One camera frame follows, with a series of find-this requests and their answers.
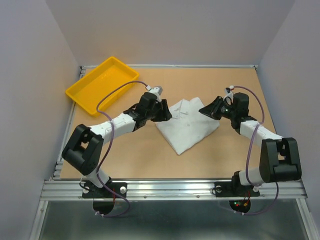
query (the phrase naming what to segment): screw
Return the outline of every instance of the screw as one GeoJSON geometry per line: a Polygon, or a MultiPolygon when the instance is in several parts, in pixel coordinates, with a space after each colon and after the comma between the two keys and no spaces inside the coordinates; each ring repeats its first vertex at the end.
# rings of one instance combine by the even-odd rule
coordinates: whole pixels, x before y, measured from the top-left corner
{"type": "Polygon", "coordinates": [[[125,186],[120,187],[120,193],[125,194],[127,192],[127,189],[125,186]]]}
{"type": "Polygon", "coordinates": [[[214,188],[214,190],[215,190],[218,194],[222,192],[221,186],[216,186],[216,187],[214,188]]]}

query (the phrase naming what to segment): cable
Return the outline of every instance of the cable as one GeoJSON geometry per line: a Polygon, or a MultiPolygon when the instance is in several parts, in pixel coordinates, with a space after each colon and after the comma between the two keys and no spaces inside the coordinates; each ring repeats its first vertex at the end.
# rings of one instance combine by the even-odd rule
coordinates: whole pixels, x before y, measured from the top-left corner
{"type": "MultiPolygon", "coordinates": [[[[261,108],[261,112],[262,112],[262,120],[255,126],[254,131],[252,133],[251,140],[250,140],[250,145],[249,145],[249,149],[248,149],[248,154],[246,156],[246,162],[245,162],[245,177],[246,177],[246,180],[252,186],[258,187],[259,185],[253,184],[249,179],[249,162],[250,162],[250,155],[251,155],[252,147],[253,147],[253,144],[254,144],[254,140],[255,140],[255,136],[257,134],[258,128],[259,128],[259,126],[261,124],[263,124],[265,122],[265,110],[264,110],[264,107],[262,106],[262,103],[261,103],[260,99],[258,98],[258,96],[252,90],[250,90],[249,88],[247,88],[245,86],[234,86],[234,88],[235,89],[236,88],[244,89],[244,90],[247,90],[248,92],[250,92],[255,97],[257,102],[259,103],[260,108],[261,108]]],[[[237,213],[242,214],[242,215],[253,216],[253,215],[258,215],[258,214],[262,214],[262,213],[267,212],[275,204],[275,202],[276,202],[276,200],[278,199],[278,196],[279,196],[279,185],[278,185],[277,182],[275,182],[275,185],[276,185],[275,198],[274,198],[273,202],[268,207],[266,207],[265,209],[263,209],[261,211],[258,211],[258,212],[252,212],[252,213],[250,213],[250,212],[249,213],[237,212],[237,213]]]]}
{"type": "Polygon", "coordinates": [[[245,215],[245,216],[255,216],[255,215],[263,214],[263,213],[269,211],[269,210],[274,206],[275,202],[276,202],[277,199],[278,199],[278,196],[279,196],[279,185],[278,185],[277,182],[275,182],[275,185],[276,185],[276,194],[275,194],[275,197],[274,197],[272,203],[271,203],[269,206],[267,206],[266,208],[264,208],[263,210],[261,210],[261,211],[244,213],[244,212],[239,212],[239,211],[231,210],[230,208],[221,206],[221,205],[220,205],[220,202],[218,203],[218,205],[219,205],[220,208],[225,209],[225,210],[227,210],[227,211],[229,211],[229,212],[233,212],[233,213],[235,213],[235,214],[240,214],[240,215],[245,215]]]}
{"type": "Polygon", "coordinates": [[[79,182],[79,186],[80,186],[82,189],[87,190],[88,192],[92,192],[91,189],[86,188],[85,186],[82,186],[81,183],[82,183],[82,181],[79,182]]]}
{"type": "Polygon", "coordinates": [[[111,124],[111,137],[110,137],[110,141],[109,141],[109,146],[104,154],[104,156],[102,157],[102,160],[101,162],[99,163],[98,167],[96,168],[96,176],[99,180],[99,182],[102,184],[102,186],[108,190],[110,193],[112,193],[113,195],[117,196],[118,198],[120,199],[123,199],[127,204],[128,204],[128,207],[126,208],[126,210],[124,210],[123,212],[120,212],[120,213],[117,213],[115,215],[104,215],[104,214],[101,214],[99,213],[98,211],[95,213],[96,215],[100,215],[101,217],[104,217],[104,218],[113,218],[113,217],[118,217],[120,215],[123,215],[125,213],[127,213],[131,207],[131,204],[129,202],[128,199],[126,199],[125,197],[121,196],[120,194],[116,193],[115,191],[112,191],[103,181],[102,179],[100,178],[99,176],[99,170],[101,168],[101,165],[104,163],[106,157],[108,156],[109,152],[110,152],[110,149],[111,149],[111,146],[112,146],[112,143],[114,141],[114,138],[115,138],[115,125],[114,123],[112,122],[112,118],[107,114],[105,113],[104,111],[101,111],[99,110],[99,107],[100,105],[103,103],[104,100],[106,100],[108,97],[110,97],[112,94],[114,94],[116,91],[118,91],[119,89],[123,88],[124,86],[128,85],[128,84],[133,84],[133,83],[139,83],[139,84],[143,84],[144,86],[148,86],[146,83],[144,83],[143,81],[128,81],[126,82],[125,84],[117,87],[115,90],[113,90],[112,92],[110,92],[107,96],[105,96],[104,98],[101,99],[101,101],[96,105],[96,111],[98,113],[101,113],[102,115],[106,116],[109,121],[110,121],[110,124],[111,124]]]}

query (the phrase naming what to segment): black clamp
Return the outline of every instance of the black clamp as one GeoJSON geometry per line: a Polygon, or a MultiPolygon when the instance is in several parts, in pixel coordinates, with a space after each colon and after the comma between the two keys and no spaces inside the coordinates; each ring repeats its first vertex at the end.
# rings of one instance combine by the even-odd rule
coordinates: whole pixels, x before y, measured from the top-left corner
{"type": "Polygon", "coordinates": [[[128,114],[135,121],[133,131],[146,125],[148,120],[152,122],[163,122],[172,118],[167,100],[162,99],[159,102],[157,96],[151,92],[145,92],[138,103],[123,113],[128,114]]]}
{"type": "Polygon", "coordinates": [[[240,126],[242,122],[254,120],[249,116],[249,96],[242,92],[233,95],[233,101],[229,104],[221,96],[209,105],[201,108],[199,112],[214,120],[220,120],[222,117],[231,120],[232,128],[240,134],[240,126]]]}

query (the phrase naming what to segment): white arm segment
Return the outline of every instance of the white arm segment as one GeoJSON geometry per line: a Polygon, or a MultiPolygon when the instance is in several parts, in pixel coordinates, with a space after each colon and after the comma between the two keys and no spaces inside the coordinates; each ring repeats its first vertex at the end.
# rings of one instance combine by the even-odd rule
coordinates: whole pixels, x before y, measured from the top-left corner
{"type": "MultiPolygon", "coordinates": [[[[128,114],[121,113],[116,118],[112,119],[114,125],[114,139],[126,134],[131,133],[136,125],[136,122],[128,114]]],[[[110,121],[105,121],[98,125],[90,126],[91,131],[97,135],[101,135],[103,138],[103,144],[106,144],[111,139],[111,123],[110,121]]]]}
{"type": "MultiPolygon", "coordinates": [[[[248,120],[248,121],[241,122],[240,134],[242,136],[247,137],[248,139],[251,139],[252,134],[254,133],[254,130],[258,123],[259,122],[255,120],[248,120]]],[[[268,129],[266,129],[264,126],[260,125],[254,137],[254,144],[256,144],[259,148],[261,148],[263,139],[281,140],[282,138],[283,138],[282,136],[277,135],[272,131],[269,131],[268,129]]]]}
{"type": "MultiPolygon", "coordinates": [[[[264,184],[265,183],[264,180],[262,179],[261,175],[260,175],[259,167],[255,167],[255,168],[249,169],[248,176],[249,176],[250,182],[252,182],[255,185],[260,185],[260,184],[264,184]]],[[[251,185],[247,181],[246,171],[245,170],[239,172],[239,178],[240,178],[240,183],[241,183],[242,186],[251,185]]]]}
{"type": "MultiPolygon", "coordinates": [[[[114,124],[114,138],[119,137],[126,133],[131,133],[136,125],[136,122],[128,114],[121,113],[119,116],[112,120],[114,124]]],[[[91,131],[97,135],[101,135],[103,138],[103,145],[108,143],[111,139],[111,123],[105,121],[101,124],[90,126],[91,131]]],[[[98,188],[102,188],[103,185],[97,177],[97,167],[85,177],[96,185],[98,188]]],[[[100,168],[99,177],[103,183],[108,182],[110,177],[100,168]]]]}
{"type": "MultiPolygon", "coordinates": [[[[258,121],[255,120],[241,122],[240,134],[247,137],[248,139],[251,139],[257,124],[258,121]]],[[[260,125],[254,137],[254,143],[261,148],[263,139],[281,140],[282,136],[277,135],[266,129],[264,126],[260,125]]],[[[265,183],[261,178],[259,167],[249,169],[248,177],[253,184],[258,185],[265,183]]],[[[239,178],[242,186],[250,185],[250,183],[247,181],[245,170],[239,172],[239,178]]]]}

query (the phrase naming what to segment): aluminum frame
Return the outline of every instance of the aluminum frame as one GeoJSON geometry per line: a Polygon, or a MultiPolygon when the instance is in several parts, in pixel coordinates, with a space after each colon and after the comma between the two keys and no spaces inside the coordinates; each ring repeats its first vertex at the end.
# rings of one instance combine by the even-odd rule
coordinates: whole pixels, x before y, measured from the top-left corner
{"type": "MultiPolygon", "coordinates": [[[[114,179],[113,182],[127,183],[127,199],[129,201],[176,201],[176,200],[235,200],[241,197],[216,197],[212,193],[217,181],[230,179],[157,179],[126,180],[114,179]]],[[[279,199],[305,199],[307,194],[301,181],[279,182],[279,199]]],[[[252,199],[273,199],[276,185],[265,183],[260,187],[260,196],[252,199]]],[[[45,181],[41,201],[92,201],[82,198],[83,190],[79,180],[45,181]]],[[[96,198],[95,201],[111,201],[111,198],[96,198]]]]}

